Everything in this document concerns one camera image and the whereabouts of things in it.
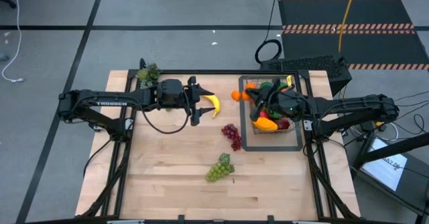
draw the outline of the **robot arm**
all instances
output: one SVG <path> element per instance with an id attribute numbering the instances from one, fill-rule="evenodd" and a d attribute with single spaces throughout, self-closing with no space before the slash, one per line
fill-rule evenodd
<path id="1" fill-rule="evenodd" d="M 93 109 L 94 106 L 104 107 L 135 107 L 140 111 L 176 108 L 185 109 L 191 118 L 191 125 L 200 123 L 200 116 L 214 108 L 196 108 L 201 95 L 213 95 L 196 84 L 195 76 L 191 76 L 186 86 L 176 79 L 163 80 L 147 89 L 137 89 L 131 93 L 97 92 L 90 90 L 70 91 L 58 97 L 57 116 L 65 122 L 81 119 L 91 127 L 106 129 L 113 139 L 122 141 L 127 131 L 125 123 L 120 119 L 111 119 Z"/>
<path id="2" fill-rule="evenodd" d="M 338 129 L 348 129 L 366 121 L 389 123 L 395 121 L 399 115 L 399 109 L 393 99 L 385 95 L 326 100 L 322 97 L 304 96 L 294 91 L 281 92 L 278 90 L 279 85 L 280 80 L 276 79 L 272 87 L 246 90 L 257 106 L 250 114 L 252 121 L 256 121 L 259 112 L 266 107 L 292 121 L 309 120 L 312 122 L 313 136 L 318 138 L 330 136 Z M 346 115 L 331 121 L 322 120 L 334 113 Z"/>

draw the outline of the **red fruit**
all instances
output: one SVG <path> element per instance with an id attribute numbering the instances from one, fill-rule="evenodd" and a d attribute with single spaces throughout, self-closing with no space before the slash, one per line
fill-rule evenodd
<path id="1" fill-rule="evenodd" d="M 269 115 L 266 111 L 262 110 L 261 113 L 259 114 L 260 117 L 264 117 L 264 118 L 268 118 L 269 119 Z"/>
<path id="2" fill-rule="evenodd" d="M 275 124 L 277 124 L 278 129 L 288 129 L 290 126 L 289 121 L 284 117 L 282 117 L 281 119 L 275 120 L 274 122 Z"/>

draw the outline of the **banana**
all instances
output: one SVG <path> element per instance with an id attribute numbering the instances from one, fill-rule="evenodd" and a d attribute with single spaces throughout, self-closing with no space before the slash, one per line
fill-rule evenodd
<path id="1" fill-rule="evenodd" d="M 205 97 L 208 100 L 210 100 L 213 103 L 213 107 L 216 108 L 214 110 L 214 113 L 213 113 L 213 116 L 212 116 L 212 118 L 215 118 L 216 114 L 218 114 L 221 111 L 221 102 L 219 102 L 219 99 L 215 95 L 211 95 L 211 96 L 204 96 L 203 95 L 203 97 Z"/>

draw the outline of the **black floor mat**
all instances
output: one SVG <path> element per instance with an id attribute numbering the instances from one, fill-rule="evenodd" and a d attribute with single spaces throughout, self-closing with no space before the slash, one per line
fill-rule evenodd
<path id="1" fill-rule="evenodd" d="M 325 34 L 325 31 L 323 34 L 303 34 L 302 32 L 291 30 L 283 32 L 285 58 L 299 59 L 315 55 L 339 54 L 339 34 Z M 365 33 L 366 31 L 363 31 L 363 34 L 354 34 L 355 32 L 346 31 L 343 35 L 341 52 L 351 68 L 423 69 L 429 64 L 424 48 L 413 31 L 397 31 L 397 34 L 394 32 L 389 34 L 390 31 L 374 31 L 374 34 L 372 31 L 368 34 Z"/>
<path id="2" fill-rule="evenodd" d="M 349 0 L 279 0 L 283 25 L 343 22 Z M 401 0 L 353 0 L 347 23 L 409 23 Z"/>

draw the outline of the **wooden table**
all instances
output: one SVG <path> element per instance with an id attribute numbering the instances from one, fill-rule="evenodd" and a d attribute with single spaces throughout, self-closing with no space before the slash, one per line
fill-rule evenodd
<path id="1" fill-rule="evenodd" d="M 127 71 L 111 71 L 106 91 L 124 91 Z M 239 75 L 196 75 L 197 82 L 216 94 L 221 112 L 212 119 L 203 115 L 197 127 L 164 135 L 152 129 L 137 112 L 129 167 L 121 208 L 122 219 L 228 219 L 317 220 L 308 159 L 302 152 L 234 152 L 221 128 L 233 123 L 240 126 L 239 104 L 231 99 L 238 89 Z M 189 75 L 162 75 L 185 83 Z M 331 99 L 325 71 L 310 71 L 315 97 Z M 210 107 L 202 99 L 199 107 Z M 118 117 L 119 107 L 103 107 L 101 112 Z M 182 109 L 152 111 L 149 119 L 170 131 L 183 124 Z M 339 133 L 331 139 L 342 143 Z M 91 154 L 108 140 L 105 131 L 95 133 Z M 88 166 L 76 214 L 86 211 L 106 184 L 113 144 Z M 332 142 L 324 144 L 330 181 L 342 200 L 360 215 L 345 150 Z M 231 154 L 235 173 L 216 183 L 204 177 L 222 153 Z M 324 213 L 328 215 L 326 194 L 321 185 Z M 113 212 L 116 190 L 112 191 L 109 212 Z"/>

